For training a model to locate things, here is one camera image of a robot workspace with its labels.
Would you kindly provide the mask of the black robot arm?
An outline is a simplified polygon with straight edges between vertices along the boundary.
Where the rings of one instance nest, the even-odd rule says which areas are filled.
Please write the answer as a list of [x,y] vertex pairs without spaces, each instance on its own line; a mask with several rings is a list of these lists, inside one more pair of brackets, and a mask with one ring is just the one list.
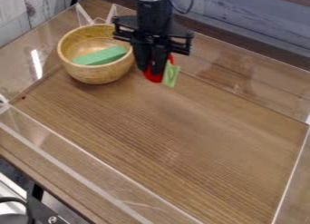
[[162,81],[172,53],[190,55],[194,32],[174,20],[174,0],[135,0],[135,15],[112,17],[113,38],[132,45],[135,64],[146,78]]

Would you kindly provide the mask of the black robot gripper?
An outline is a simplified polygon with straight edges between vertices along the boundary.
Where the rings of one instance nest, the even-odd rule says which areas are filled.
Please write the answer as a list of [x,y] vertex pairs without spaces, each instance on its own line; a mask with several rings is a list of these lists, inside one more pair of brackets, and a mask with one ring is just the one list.
[[194,32],[174,20],[174,0],[135,0],[135,15],[115,15],[113,37],[134,44],[135,63],[151,74],[163,72],[168,52],[190,55]]

